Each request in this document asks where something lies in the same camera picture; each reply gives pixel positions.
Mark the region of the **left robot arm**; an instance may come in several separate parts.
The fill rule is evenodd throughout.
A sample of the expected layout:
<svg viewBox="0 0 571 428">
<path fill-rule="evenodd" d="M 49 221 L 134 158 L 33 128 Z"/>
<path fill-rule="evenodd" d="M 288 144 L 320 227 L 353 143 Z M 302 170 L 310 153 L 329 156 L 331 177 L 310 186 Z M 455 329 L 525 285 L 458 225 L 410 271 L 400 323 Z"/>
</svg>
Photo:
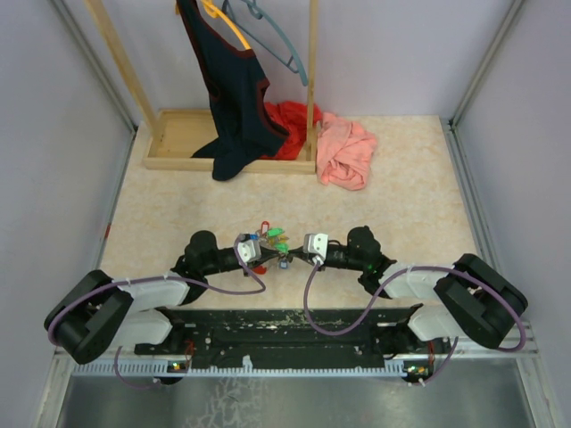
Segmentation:
<svg viewBox="0 0 571 428">
<path fill-rule="evenodd" d="M 186 333 L 163 314 L 164 309 L 197 301 L 213 285 L 208 276 L 241 271 L 259 283 L 254 269 L 286 255 L 259 235 L 239 235 L 219 248 L 214 233 L 194 233 L 167 273 L 115 280 L 101 269 L 88 272 L 52 309 L 44 327 L 49 341 L 75 362 L 90 363 L 109 348 L 155 344 L 164 352 L 184 347 Z"/>
</svg>

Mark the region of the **green key tag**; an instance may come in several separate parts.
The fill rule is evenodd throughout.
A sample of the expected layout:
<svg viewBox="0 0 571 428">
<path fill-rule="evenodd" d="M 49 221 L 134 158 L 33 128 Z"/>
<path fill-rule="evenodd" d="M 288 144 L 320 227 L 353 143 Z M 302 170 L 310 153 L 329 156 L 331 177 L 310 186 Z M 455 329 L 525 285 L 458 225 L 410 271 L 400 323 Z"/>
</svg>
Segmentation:
<svg viewBox="0 0 571 428">
<path fill-rule="evenodd" d="M 273 237 L 277 237 L 277 236 L 283 235 L 284 233 L 285 233 L 285 230 L 284 230 L 283 228 L 280 228 L 280 227 L 272 227 L 272 228 L 270 228 L 270 229 L 267 231 L 266 236 L 267 236 L 268 238 L 273 238 Z"/>
<path fill-rule="evenodd" d="M 277 243 L 277 244 L 275 245 L 275 248 L 276 248 L 278 251 L 283 252 L 283 253 L 288 253 L 288 251 L 289 251 L 289 246 L 288 246 L 287 243 Z"/>
</svg>

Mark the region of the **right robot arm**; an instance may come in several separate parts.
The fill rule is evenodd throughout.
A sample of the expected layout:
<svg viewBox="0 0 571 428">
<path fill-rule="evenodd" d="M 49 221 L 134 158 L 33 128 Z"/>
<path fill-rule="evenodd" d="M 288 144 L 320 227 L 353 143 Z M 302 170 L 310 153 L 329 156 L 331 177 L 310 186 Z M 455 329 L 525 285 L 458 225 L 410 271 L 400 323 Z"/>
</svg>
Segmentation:
<svg viewBox="0 0 571 428">
<path fill-rule="evenodd" d="M 412 298 L 422 305 L 398 332 L 400 345 L 420 352 L 433 339 L 466 336 L 489 350 L 507 351 L 503 342 L 511 329 L 527 340 L 521 319 L 527 298 L 505 277 L 472 253 L 450 265 L 406 265 L 382 253 L 368 226 L 350 230 L 340 244 L 325 234 L 308 234 L 303 246 L 289 253 L 313 266 L 314 271 L 337 268 L 359 273 L 358 282 L 373 300 Z"/>
</svg>

